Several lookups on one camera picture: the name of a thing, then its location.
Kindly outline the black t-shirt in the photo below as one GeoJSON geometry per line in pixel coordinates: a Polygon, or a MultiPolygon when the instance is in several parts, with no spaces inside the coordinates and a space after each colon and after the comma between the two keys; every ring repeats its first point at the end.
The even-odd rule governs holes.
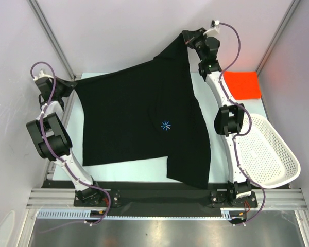
{"type": "Polygon", "coordinates": [[[165,157],[166,176],[206,189],[210,139],[177,36],[151,61],[80,80],[85,166],[165,157]]]}

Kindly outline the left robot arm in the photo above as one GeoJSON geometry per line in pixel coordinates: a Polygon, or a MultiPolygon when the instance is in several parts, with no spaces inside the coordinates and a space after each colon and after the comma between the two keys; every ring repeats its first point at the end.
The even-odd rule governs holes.
{"type": "Polygon", "coordinates": [[[64,112],[63,97],[68,97],[74,85],[45,74],[43,71],[34,79],[40,90],[38,97],[40,115],[26,124],[28,133],[41,158],[61,167],[75,187],[74,206],[97,206],[104,194],[95,188],[97,183],[78,162],[72,151],[72,140],[61,118],[64,112]]]}

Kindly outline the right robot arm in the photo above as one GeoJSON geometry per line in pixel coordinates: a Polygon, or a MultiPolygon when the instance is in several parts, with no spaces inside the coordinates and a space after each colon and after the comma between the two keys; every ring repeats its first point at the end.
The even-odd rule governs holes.
{"type": "Polygon", "coordinates": [[[217,60],[220,41],[214,37],[219,28],[209,30],[200,28],[195,31],[184,30],[182,36],[186,46],[194,49],[200,59],[198,71],[206,84],[211,88],[218,111],[214,119],[216,134],[221,136],[228,162],[228,181],[226,198],[221,203],[228,203],[233,207],[246,205],[246,200],[252,198],[252,187],[249,179],[240,171],[237,162],[237,138],[241,134],[245,107],[237,104],[223,79],[223,70],[217,60]]]}

